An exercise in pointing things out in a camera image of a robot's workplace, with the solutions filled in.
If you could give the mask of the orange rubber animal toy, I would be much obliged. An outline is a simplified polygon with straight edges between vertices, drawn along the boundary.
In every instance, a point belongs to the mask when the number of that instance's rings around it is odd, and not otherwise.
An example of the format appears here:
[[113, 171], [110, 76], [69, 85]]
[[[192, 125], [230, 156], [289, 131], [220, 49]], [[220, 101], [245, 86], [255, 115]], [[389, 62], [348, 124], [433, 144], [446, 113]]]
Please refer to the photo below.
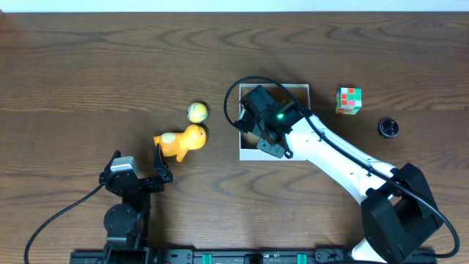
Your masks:
[[189, 150], [201, 149], [207, 141], [206, 130], [198, 125], [189, 125], [183, 132], [166, 132], [154, 136], [155, 146], [160, 146], [164, 157], [175, 156], [182, 162]]

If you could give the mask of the white cardboard box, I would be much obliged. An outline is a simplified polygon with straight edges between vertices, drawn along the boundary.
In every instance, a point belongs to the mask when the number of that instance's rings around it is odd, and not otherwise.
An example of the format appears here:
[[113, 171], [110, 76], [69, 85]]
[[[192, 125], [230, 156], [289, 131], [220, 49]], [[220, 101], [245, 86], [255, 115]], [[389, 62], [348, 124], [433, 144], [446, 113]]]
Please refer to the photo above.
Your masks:
[[[284, 106], [292, 102], [291, 97], [275, 84], [261, 84], [261, 86], [271, 94], [274, 100], [280, 101]], [[311, 108], [308, 84], [283, 84], [283, 86], [290, 91], [305, 108]], [[298, 157], [297, 155], [291, 159], [285, 157], [277, 158], [259, 150], [256, 148], [259, 140], [260, 138], [252, 133], [239, 132], [239, 159], [241, 161], [304, 161], [304, 158]]]

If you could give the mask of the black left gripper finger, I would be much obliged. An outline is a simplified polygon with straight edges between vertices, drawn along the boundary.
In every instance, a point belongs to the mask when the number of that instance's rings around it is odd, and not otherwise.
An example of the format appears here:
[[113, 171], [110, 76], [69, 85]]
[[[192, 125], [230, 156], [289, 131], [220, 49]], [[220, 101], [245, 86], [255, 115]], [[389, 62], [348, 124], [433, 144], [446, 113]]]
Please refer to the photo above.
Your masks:
[[111, 165], [116, 158], [121, 157], [121, 152], [116, 150], [112, 155], [110, 161], [104, 167], [103, 171], [99, 175], [99, 184], [107, 184], [107, 182], [111, 179], [113, 172], [111, 171]]
[[155, 170], [156, 174], [158, 175], [158, 177], [161, 179], [163, 183], [173, 182], [173, 174], [164, 159], [162, 147], [160, 144], [156, 144], [156, 147], [155, 147], [155, 158], [154, 158], [153, 169]]

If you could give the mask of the colourful puzzle cube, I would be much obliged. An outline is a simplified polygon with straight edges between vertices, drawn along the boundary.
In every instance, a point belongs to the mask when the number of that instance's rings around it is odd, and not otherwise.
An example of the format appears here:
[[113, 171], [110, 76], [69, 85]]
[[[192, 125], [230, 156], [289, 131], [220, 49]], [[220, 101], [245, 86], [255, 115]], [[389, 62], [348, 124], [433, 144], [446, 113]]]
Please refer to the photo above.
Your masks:
[[360, 88], [340, 87], [336, 94], [335, 112], [337, 114], [355, 115], [363, 106]]

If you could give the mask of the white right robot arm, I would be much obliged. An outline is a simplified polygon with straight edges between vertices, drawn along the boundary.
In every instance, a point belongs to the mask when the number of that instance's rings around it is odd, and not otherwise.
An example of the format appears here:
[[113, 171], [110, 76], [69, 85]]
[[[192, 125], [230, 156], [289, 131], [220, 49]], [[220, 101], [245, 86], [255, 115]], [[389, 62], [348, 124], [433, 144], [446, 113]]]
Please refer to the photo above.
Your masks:
[[258, 150], [311, 162], [361, 206], [364, 238], [349, 251], [349, 260], [420, 263], [437, 258], [421, 250], [443, 220], [419, 168], [405, 164], [398, 169], [365, 154], [325, 127], [296, 98], [283, 104], [262, 85], [245, 93], [240, 105], [240, 118], [233, 125], [258, 136]]

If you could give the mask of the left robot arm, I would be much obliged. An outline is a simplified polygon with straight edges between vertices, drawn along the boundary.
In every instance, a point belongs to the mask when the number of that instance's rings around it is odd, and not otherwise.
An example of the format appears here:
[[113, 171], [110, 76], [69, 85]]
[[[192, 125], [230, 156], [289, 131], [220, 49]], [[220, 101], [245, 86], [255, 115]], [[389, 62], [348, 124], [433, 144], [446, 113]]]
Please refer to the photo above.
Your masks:
[[148, 245], [151, 194], [164, 190], [161, 178], [140, 178], [134, 157], [123, 157], [117, 150], [100, 173], [99, 183], [122, 199], [104, 216], [107, 238], [99, 262], [153, 263], [155, 250]]

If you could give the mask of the black round lid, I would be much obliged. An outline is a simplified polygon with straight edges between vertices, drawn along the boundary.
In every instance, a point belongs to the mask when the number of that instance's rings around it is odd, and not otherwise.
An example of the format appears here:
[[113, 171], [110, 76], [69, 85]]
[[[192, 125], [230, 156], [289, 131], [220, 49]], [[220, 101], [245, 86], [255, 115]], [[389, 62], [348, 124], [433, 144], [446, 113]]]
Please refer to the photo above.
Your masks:
[[399, 125], [395, 120], [386, 117], [380, 121], [377, 130], [383, 138], [390, 139], [399, 134]]

